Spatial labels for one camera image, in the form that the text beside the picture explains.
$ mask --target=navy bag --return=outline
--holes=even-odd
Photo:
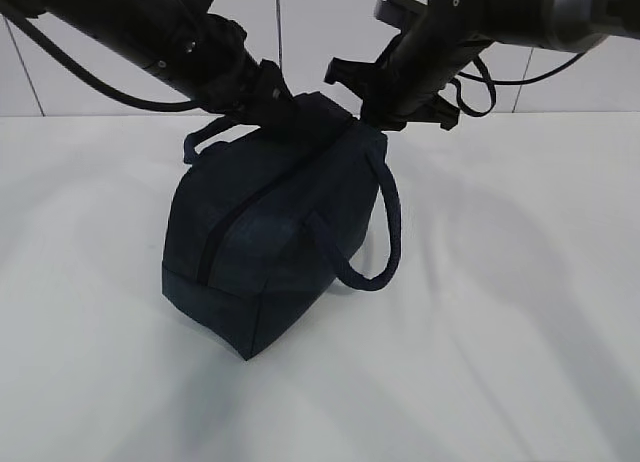
[[[280,337],[337,277],[384,288],[400,262],[400,201],[384,162],[387,138],[323,95],[297,97],[289,127],[259,129],[201,154],[227,119],[192,134],[193,166],[176,191],[165,242],[163,293],[245,359]],[[367,279],[349,259],[364,242],[378,192],[391,255]]]

